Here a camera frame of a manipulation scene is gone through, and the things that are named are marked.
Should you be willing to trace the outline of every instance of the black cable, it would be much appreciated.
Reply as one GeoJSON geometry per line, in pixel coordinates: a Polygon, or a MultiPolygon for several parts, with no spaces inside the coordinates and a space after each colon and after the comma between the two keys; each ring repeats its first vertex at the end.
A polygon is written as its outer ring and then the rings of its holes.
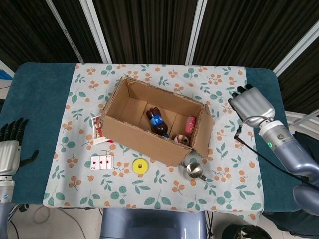
{"type": "Polygon", "coordinates": [[[1,87],[0,89],[5,89],[5,88],[9,88],[11,85],[6,86],[6,87],[1,87]]]}
{"type": "Polygon", "coordinates": [[[95,209],[95,208],[61,208],[61,209],[82,209],[82,210],[91,210],[91,209],[95,209]]]}
{"type": "Polygon", "coordinates": [[[73,219],[73,221],[76,222],[76,224],[79,226],[79,228],[80,228],[80,230],[81,230],[81,233],[82,233],[82,235],[83,235],[83,238],[86,239],[85,234],[84,234],[84,232],[83,232],[83,229],[82,229],[81,225],[79,224],[79,222],[78,222],[73,216],[71,216],[71,215],[68,214],[67,212],[63,211],[62,209],[60,209],[60,208],[57,208],[57,209],[60,210],[61,212],[63,212],[64,214],[68,215],[71,219],[73,219]]]}
{"type": "Polygon", "coordinates": [[[315,186],[314,184],[311,184],[309,182],[306,182],[304,180],[302,180],[300,177],[292,174],[292,173],[289,173],[287,171],[285,171],[284,169],[281,169],[280,167],[278,167],[276,164],[274,164],[273,162],[271,162],[269,159],[267,159],[265,156],[263,156],[262,154],[260,154],[259,152],[257,152],[256,150],[254,150],[253,148],[251,148],[248,144],[246,144],[241,138],[239,138],[239,134],[240,134],[240,131],[241,131],[241,128],[238,128],[237,130],[237,133],[235,134],[234,136],[234,139],[238,140],[239,142],[241,142],[243,145],[245,145],[247,148],[249,148],[251,151],[253,151],[255,154],[257,154],[258,156],[262,157],[267,163],[269,163],[271,166],[273,166],[274,168],[276,168],[277,170],[281,171],[282,173],[284,174],[287,174],[299,181],[301,181],[302,183],[306,184],[307,186],[313,188],[313,189],[316,189],[319,191],[319,187],[315,186]]]}
{"type": "Polygon", "coordinates": [[[208,239],[210,239],[214,234],[213,234],[213,213],[211,214],[211,218],[210,218],[210,216],[209,216],[209,212],[208,211],[206,211],[207,212],[207,216],[208,216],[208,221],[209,221],[209,226],[207,225],[207,227],[208,227],[208,233],[207,233],[207,237],[208,237],[208,239]]]}
{"type": "Polygon", "coordinates": [[[15,232],[16,232],[16,236],[17,236],[17,238],[19,239],[18,229],[16,228],[15,224],[14,224],[12,221],[10,221],[10,222],[11,222],[12,226],[13,226],[13,227],[14,227],[14,229],[15,229],[15,232]]]}

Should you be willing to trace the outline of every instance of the robotic arm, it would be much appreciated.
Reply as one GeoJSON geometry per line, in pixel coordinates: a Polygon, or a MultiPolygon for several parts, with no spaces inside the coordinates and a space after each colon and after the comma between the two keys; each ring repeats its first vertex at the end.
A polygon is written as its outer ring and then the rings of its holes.
{"type": "MultiPolygon", "coordinates": [[[[293,175],[309,178],[309,183],[319,186],[319,165],[290,135],[286,127],[274,120],[275,109],[270,102],[252,87],[238,87],[240,93],[233,93],[228,100],[243,123],[260,128],[259,135],[268,144],[286,170],[293,175]]],[[[301,184],[294,188],[294,199],[309,214],[319,216],[319,190],[311,185],[301,184]]]]}
{"type": "Polygon", "coordinates": [[[39,155],[36,150],[32,157],[20,161],[24,128],[28,120],[20,118],[0,129],[0,239],[7,239],[7,222],[13,195],[12,176],[19,167],[33,162],[39,155]]]}

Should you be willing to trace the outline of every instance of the cardboard box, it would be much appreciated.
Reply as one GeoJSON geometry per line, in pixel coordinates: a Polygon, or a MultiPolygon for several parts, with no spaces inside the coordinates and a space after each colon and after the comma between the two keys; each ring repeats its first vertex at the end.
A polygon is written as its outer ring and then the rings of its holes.
{"type": "Polygon", "coordinates": [[[206,158],[213,118],[208,105],[191,98],[160,89],[150,84],[122,77],[105,105],[101,119],[103,136],[158,160],[177,166],[194,149],[206,158]],[[146,111],[157,106],[168,126],[169,138],[151,131],[146,111]],[[185,135],[188,116],[196,117],[190,147],[174,142],[177,134],[185,135]]]}

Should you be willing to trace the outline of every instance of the yellow tape roll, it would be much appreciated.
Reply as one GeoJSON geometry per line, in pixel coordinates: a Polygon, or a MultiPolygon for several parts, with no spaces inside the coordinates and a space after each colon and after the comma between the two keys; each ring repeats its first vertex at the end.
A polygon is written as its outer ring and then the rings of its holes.
{"type": "Polygon", "coordinates": [[[132,163],[132,169],[136,174],[144,174],[149,169],[149,163],[143,158],[137,158],[132,163]]]}

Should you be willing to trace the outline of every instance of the blue bottle label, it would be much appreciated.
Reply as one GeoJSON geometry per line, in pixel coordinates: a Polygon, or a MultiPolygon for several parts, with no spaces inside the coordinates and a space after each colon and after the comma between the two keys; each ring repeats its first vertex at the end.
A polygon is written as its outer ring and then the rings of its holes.
{"type": "Polygon", "coordinates": [[[164,123],[163,118],[162,118],[161,115],[156,115],[153,118],[151,118],[151,124],[153,126],[156,126],[156,125],[158,125],[160,123],[164,123]]]}

